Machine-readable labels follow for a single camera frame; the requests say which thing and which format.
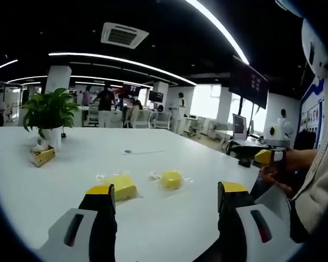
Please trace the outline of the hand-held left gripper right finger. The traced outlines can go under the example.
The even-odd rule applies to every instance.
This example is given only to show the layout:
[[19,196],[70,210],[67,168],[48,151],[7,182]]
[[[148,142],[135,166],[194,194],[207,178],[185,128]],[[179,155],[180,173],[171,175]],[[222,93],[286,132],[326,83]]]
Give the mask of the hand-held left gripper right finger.
[[222,261],[288,261],[301,247],[290,237],[290,203],[278,186],[258,199],[239,183],[218,183]]

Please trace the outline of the person's right hand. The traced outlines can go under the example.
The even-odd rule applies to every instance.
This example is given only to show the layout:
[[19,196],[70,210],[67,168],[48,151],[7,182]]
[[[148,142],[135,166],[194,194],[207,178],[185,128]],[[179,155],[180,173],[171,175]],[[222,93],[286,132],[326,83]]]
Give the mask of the person's right hand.
[[285,182],[285,178],[282,178],[282,173],[276,167],[264,165],[259,171],[259,176],[263,184],[267,186],[276,184],[288,197],[293,196],[292,188]]

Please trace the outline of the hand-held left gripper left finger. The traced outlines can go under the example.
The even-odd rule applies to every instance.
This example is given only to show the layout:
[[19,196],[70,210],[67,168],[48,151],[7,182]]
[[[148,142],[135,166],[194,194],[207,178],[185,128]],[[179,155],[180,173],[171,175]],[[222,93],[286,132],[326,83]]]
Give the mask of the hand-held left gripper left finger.
[[69,209],[48,230],[38,249],[42,261],[115,261],[118,225],[113,184],[90,188],[79,207]]

